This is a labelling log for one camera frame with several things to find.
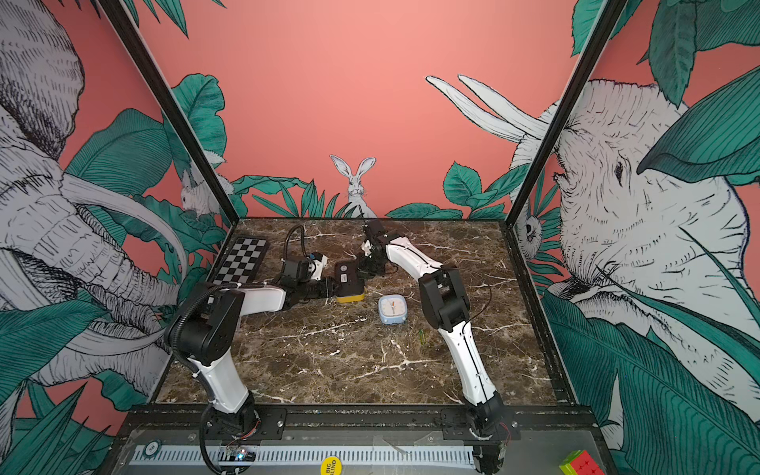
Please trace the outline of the yellow square alarm clock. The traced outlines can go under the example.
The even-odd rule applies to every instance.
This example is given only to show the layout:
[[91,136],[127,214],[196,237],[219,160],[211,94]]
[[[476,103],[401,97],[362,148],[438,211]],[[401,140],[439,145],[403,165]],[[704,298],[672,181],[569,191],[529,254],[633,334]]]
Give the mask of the yellow square alarm clock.
[[358,274],[356,259],[338,261],[334,265],[334,279],[336,302],[348,304],[364,300],[364,280]]

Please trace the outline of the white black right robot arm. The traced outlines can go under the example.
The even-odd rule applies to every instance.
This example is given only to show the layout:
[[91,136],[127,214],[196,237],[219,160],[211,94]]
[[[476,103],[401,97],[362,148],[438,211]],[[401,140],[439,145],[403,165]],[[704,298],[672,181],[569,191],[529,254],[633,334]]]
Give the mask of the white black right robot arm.
[[471,302],[458,268],[425,255],[377,219],[367,221],[363,230],[359,271],[380,276],[391,263],[417,281],[423,313],[445,340],[459,375],[469,431],[481,441],[494,439],[503,421],[504,403],[475,344]]

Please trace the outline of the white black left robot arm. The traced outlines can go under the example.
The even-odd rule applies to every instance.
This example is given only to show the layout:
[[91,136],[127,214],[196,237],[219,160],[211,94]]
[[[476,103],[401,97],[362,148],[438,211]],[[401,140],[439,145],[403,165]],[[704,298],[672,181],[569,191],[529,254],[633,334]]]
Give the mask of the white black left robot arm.
[[334,279],[324,277],[328,257],[310,253],[285,260],[272,283],[200,282],[178,308],[164,341],[207,393],[210,422],[237,439],[257,431],[255,397],[241,381],[232,358],[239,322],[245,316],[277,313],[334,295]]

